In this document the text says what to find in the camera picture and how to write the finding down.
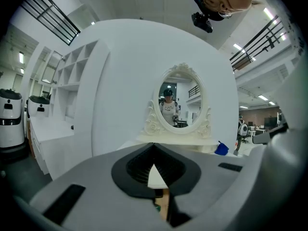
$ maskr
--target railing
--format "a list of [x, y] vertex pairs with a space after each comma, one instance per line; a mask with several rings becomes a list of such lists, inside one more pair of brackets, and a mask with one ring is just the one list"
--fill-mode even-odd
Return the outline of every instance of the railing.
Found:
[[240, 70], [264, 51], [269, 51], [275, 47], [275, 43], [280, 43], [285, 31], [281, 21], [277, 22], [278, 16], [275, 16], [266, 26], [258, 32], [241, 50], [230, 58], [233, 71]]
[[188, 91], [189, 98], [192, 97], [192, 96], [194, 96], [194, 95], [197, 95], [197, 93], [199, 93], [199, 92], [200, 92], [199, 87], [198, 87], [198, 86], [195, 86], [194, 88], [192, 88], [192, 89], [190, 89], [190, 90]]
[[67, 45], [80, 33], [52, 0], [24, 0], [21, 7]]

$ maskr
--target floor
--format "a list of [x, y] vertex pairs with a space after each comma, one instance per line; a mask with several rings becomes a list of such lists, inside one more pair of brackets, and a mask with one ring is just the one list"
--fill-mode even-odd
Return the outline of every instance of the floor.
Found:
[[2, 168], [13, 193], [27, 203], [40, 189], [52, 181], [50, 174], [44, 175], [30, 154], [14, 163], [3, 164]]
[[155, 199], [155, 203], [161, 207], [159, 214], [163, 220], [166, 220], [169, 207], [169, 197], [170, 197], [169, 189], [163, 189], [163, 194], [164, 195], [162, 198]]
[[245, 139], [248, 141], [248, 143], [244, 143], [242, 141], [241, 143], [241, 147], [240, 147], [240, 150], [239, 150], [239, 154], [243, 154], [243, 155], [246, 155], [246, 156], [249, 156], [251, 150], [256, 147], [256, 146], [259, 146], [258, 144], [253, 144], [252, 143], [252, 139], [251, 137], [248, 137], [247, 139]]

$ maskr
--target ornate mirror frame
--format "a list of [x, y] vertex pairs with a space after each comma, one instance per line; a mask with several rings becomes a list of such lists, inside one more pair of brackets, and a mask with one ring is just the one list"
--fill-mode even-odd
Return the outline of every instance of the ornate mirror frame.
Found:
[[[163, 82], [171, 75], [176, 73], [184, 73], [191, 76], [198, 84], [200, 89], [200, 96], [202, 99], [202, 107], [197, 120], [190, 126], [185, 128], [175, 128], [165, 121], [161, 111], [159, 109], [159, 91]], [[175, 138], [177, 141], [187, 141], [191, 143], [190, 139], [204, 139], [211, 138], [211, 126], [210, 126], [210, 107], [208, 106], [207, 96], [205, 86], [196, 74], [196, 72], [190, 68], [186, 63], [175, 65], [174, 67], [168, 69], [160, 78], [159, 83], [154, 90], [154, 97], [150, 100], [150, 105], [148, 107], [149, 115], [145, 121], [145, 126], [141, 132], [141, 136], [168, 136], [168, 139]]]

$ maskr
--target white robot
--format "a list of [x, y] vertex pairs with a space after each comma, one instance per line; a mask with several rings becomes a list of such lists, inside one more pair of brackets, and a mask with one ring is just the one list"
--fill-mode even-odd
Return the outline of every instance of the white robot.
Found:
[[0, 158], [11, 160], [27, 154], [21, 114], [22, 97], [0, 89]]
[[48, 117], [50, 100], [31, 96], [27, 101], [27, 116]]

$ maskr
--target white table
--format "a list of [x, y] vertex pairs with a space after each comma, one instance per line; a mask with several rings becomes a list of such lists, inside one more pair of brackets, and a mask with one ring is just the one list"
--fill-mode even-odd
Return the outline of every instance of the white table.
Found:
[[255, 130], [254, 131], [248, 131], [248, 134], [251, 134], [251, 139], [252, 139], [252, 137], [256, 135], [256, 131]]
[[261, 131], [261, 132], [263, 132], [263, 133], [265, 133], [265, 129], [256, 129], [256, 131]]

